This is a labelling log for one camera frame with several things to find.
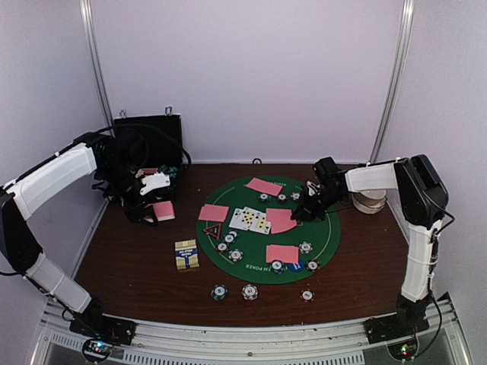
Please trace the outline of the pink playing card deck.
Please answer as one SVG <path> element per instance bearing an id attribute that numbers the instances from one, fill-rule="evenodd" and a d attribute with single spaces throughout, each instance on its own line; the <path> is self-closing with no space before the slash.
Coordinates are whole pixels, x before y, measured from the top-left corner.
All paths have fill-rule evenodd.
<path id="1" fill-rule="evenodd" d="M 153 203 L 149 205 L 149 208 L 153 211 L 153 215 L 145 217 L 145 221 L 149 223 L 173 220 L 176 217 L 173 204 L 170 201 Z"/>

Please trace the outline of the dealt card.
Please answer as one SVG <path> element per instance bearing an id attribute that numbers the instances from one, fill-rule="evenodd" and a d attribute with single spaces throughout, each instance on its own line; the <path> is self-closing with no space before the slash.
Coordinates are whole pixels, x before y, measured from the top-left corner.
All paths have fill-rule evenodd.
<path id="1" fill-rule="evenodd" d="M 221 205 L 205 204 L 199 212 L 199 221 L 225 222 L 229 207 Z"/>
<path id="2" fill-rule="evenodd" d="M 271 196 L 278 196 L 282 191 L 282 186 L 273 182 L 267 182 L 259 178 L 252 178 L 247 184 L 248 189 L 264 193 Z"/>

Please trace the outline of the blue round button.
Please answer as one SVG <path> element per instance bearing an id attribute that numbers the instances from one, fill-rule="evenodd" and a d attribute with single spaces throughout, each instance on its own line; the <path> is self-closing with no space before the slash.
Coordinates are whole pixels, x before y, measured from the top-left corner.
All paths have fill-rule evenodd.
<path id="1" fill-rule="evenodd" d="M 301 272 L 305 269 L 305 265 L 303 262 L 298 262 L 294 264 L 288 264 L 288 269 L 291 272 Z"/>

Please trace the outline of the red triangular dealer marker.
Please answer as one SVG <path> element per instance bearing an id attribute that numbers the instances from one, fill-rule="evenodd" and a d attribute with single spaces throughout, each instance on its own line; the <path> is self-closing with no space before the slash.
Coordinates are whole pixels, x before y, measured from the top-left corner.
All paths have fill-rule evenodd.
<path id="1" fill-rule="evenodd" d="M 207 236 L 210 236 L 212 238 L 219 240 L 221 237 L 221 223 L 212 225 L 210 227 L 203 228 L 202 232 Z"/>

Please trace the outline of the brown chip stack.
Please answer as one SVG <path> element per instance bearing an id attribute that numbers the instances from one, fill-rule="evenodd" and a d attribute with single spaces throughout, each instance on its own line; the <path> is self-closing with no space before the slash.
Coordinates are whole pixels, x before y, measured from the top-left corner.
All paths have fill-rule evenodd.
<path id="1" fill-rule="evenodd" d="M 314 299 L 314 292 L 312 290 L 302 290 L 301 299 L 305 302 L 310 302 Z"/>

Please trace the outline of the blue white chip stack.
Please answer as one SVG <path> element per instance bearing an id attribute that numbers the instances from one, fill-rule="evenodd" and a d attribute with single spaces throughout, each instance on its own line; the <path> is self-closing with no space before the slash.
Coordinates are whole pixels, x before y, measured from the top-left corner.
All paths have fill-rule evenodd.
<path id="1" fill-rule="evenodd" d="M 242 287 L 241 294 L 245 300 L 255 300 L 259 296 L 259 290 L 256 285 L 247 284 Z"/>

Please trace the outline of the dark blue chip stack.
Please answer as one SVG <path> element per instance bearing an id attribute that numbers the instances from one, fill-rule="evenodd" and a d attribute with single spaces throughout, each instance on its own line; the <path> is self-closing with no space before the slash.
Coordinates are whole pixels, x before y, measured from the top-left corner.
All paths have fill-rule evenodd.
<path id="1" fill-rule="evenodd" d="M 212 288 L 211 297 L 213 300 L 223 300 L 228 295 L 228 288 L 223 284 L 217 284 Z"/>

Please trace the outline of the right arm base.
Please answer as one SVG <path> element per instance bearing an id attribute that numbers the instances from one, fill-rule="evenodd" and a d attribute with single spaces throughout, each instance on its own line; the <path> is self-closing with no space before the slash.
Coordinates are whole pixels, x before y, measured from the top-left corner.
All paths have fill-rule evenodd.
<path id="1" fill-rule="evenodd" d="M 369 344 L 385 342 L 389 355 L 402 362 L 419 353 L 418 333 L 430 328 L 426 319 L 413 327 L 404 327 L 396 315 L 372 317 L 363 326 Z"/>

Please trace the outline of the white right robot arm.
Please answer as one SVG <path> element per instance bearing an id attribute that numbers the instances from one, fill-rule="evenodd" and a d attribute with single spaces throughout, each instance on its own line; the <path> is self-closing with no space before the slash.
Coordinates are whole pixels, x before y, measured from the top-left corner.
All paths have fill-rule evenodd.
<path id="1" fill-rule="evenodd" d="M 334 159 L 317 161 L 317 182 L 301 187 L 291 217 L 298 221 L 324 219 L 328 208 L 352 193 L 396 190 L 409 229 L 406 276 L 390 319 L 395 335 L 407 335 L 423 320 L 432 301 L 431 281 L 438 260 L 438 237 L 448 215 L 448 192 L 429 158 L 416 155 L 341 170 Z"/>

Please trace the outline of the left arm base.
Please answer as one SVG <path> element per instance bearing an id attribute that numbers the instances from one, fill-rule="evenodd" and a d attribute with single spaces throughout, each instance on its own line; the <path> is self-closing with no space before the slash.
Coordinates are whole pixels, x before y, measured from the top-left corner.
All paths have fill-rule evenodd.
<path id="1" fill-rule="evenodd" d="M 107 360 L 116 346 L 132 344 L 136 324 L 126 319 L 104 316 L 103 324 L 98 329 L 73 319 L 69 330 L 87 337 L 81 346 L 81 354 L 88 362 L 99 363 Z"/>

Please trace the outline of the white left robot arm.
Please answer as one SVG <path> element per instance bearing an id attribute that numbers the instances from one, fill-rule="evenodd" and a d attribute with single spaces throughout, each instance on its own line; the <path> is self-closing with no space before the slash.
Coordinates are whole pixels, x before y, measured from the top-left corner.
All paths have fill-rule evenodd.
<path id="1" fill-rule="evenodd" d="M 48 257 L 30 222 L 65 191 L 93 176 L 107 197 L 120 199 L 131 222 L 156 224 L 152 205 L 157 190 L 170 185 L 170 177 L 140 173 L 135 160 L 143 150 L 141 143 L 125 147 L 105 131 L 87 132 L 1 187 L 1 254 L 11 267 L 9 275 L 24 277 L 45 295 L 81 314 L 81 327 L 94 338 L 109 331 L 108 318 L 89 308 L 92 296 Z"/>

